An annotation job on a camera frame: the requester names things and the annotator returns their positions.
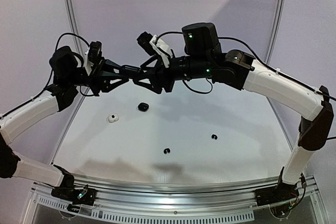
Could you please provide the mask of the glossy black charging case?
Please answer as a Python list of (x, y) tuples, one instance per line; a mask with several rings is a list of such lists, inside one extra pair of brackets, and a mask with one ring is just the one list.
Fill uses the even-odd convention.
[(138, 105), (138, 110), (141, 112), (146, 112), (149, 109), (149, 105), (147, 103), (141, 102)]

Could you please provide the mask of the white earbud charging case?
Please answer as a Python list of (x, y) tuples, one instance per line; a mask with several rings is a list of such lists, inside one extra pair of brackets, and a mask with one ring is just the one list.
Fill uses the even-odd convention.
[(109, 123), (114, 123), (114, 122), (117, 122), (119, 120), (119, 115), (118, 114), (110, 114), (108, 117), (107, 117), (107, 120)]

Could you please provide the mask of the black oval charging case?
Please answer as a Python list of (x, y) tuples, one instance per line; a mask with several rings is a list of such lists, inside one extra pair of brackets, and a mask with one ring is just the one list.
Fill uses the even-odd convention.
[(139, 74), (143, 73), (143, 70), (139, 67), (131, 66), (131, 65), (122, 65), (120, 69), (120, 73), (123, 75), (127, 75), (129, 78), (133, 78)]

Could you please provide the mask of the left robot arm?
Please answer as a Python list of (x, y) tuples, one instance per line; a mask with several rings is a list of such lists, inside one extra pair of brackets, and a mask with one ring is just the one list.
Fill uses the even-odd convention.
[(70, 107), (77, 88), (90, 88), (94, 96), (109, 92), (132, 79), (136, 72), (104, 59), (101, 43), (92, 42), (86, 56), (63, 46), (49, 60), (53, 81), (30, 100), (1, 115), (1, 178), (25, 178), (56, 187), (67, 200), (78, 195), (73, 175), (59, 166), (46, 165), (14, 152), (10, 145), (24, 131), (48, 116)]

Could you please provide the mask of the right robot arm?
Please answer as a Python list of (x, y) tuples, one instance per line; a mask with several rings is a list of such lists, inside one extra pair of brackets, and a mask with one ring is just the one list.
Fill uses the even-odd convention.
[(138, 44), (150, 56), (141, 65), (134, 83), (155, 93), (171, 92), (177, 80), (206, 78), (236, 90), (273, 99), (301, 115), (297, 145), (282, 168), (278, 185), (271, 190), (276, 201), (284, 200), (314, 152), (328, 138), (334, 119), (326, 87), (312, 88), (264, 63), (250, 49), (223, 52), (213, 23), (194, 23), (181, 30), (185, 55), (176, 57), (161, 35), (142, 33)]

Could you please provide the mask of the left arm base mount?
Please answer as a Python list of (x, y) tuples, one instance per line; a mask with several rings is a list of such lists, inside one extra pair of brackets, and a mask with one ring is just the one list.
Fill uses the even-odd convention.
[(55, 187), (51, 191), (51, 195), (55, 198), (67, 200), (73, 205), (93, 206), (98, 191), (85, 185), (83, 187)]

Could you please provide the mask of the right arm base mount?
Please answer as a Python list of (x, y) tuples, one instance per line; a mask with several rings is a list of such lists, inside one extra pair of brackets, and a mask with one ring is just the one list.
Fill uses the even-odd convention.
[(296, 185), (279, 184), (254, 191), (257, 206), (270, 205), (297, 198), (299, 191)]

